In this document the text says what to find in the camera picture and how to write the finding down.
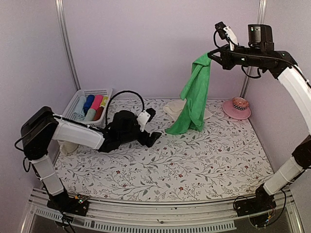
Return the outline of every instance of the plastic basket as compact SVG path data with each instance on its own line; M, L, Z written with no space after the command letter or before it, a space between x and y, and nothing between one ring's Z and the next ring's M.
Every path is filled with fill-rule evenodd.
M108 100L107 100L107 104L111 98L111 94L112 94L112 89L94 89L94 90L78 90L74 96L72 97L72 99L70 100L69 104L67 105L67 108L64 110L63 112L63 116L65 118L68 118L70 120L77 120L74 113L74 110L78 104L79 98L80 96L85 96L87 97L88 95L103 95L103 96L108 96ZM81 121L81 123L84 123L86 125L90 125L90 126L98 126L98 127L102 127L104 125L104 115L106 112L106 106L104 107L102 116L99 120L96 121Z

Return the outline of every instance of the wall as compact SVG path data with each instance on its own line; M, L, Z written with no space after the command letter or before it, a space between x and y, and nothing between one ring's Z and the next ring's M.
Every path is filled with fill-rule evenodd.
M309 0L269 0L265 24L271 25L276 50L286 50L298 62L305 76L311 73L311 24ZM268 154L274 170L287 161L293 150L308 135L307 126L294 101L271 74L251 80L247 99L250 101L251 121ZM305 232L311 232L311 174L306 172L291 185Z
M130 89L166 98L178 97L192 62L216 48L215 23L230 25L245 44L247 24L256 22L258 7L258 0L64 1L82 88ZM241 68L212 66L208 97L239 95Z
M14 142L42 106L61 113L74 87L54 0L2 0L0 22L0 232L16 233L36 178Z

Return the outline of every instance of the green cloth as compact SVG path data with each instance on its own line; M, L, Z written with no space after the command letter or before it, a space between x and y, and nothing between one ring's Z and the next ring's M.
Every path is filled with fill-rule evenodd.
M207 53L192 63L191 78L180 93L182 100L187 103L177 121L165 130L169 134L182 134L187 130L202 131L204 127L204 111L209 85L210 61Z

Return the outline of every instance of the beige cloth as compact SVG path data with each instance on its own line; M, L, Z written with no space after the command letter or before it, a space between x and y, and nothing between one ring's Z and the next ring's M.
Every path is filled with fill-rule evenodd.
M184 106L186 104L186 100L174 100L171 102L168 102L164 107L163 110L173 119L173 120L177 120L179 115L181 114L181 112L184 109ZM210 118L213 114L205 109L204 112L204 118L203 120L206 120L208 118Z

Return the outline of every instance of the floral tablecloth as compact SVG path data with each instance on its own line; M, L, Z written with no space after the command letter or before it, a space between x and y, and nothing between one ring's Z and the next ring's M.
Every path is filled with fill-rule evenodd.
M213 116L202 132L165 134L173 124L163 112L171 100L145 100L156 110L148 132L162 132L152 148L138 142L111 153L79 146L60 154L56 170L71 193L92 197L142 201L189 201L235 197L253 193L273 171L248 120L238 121L222 111L223 100L207 100ZM109 118L128 109L139 113L139 100L115 100Z

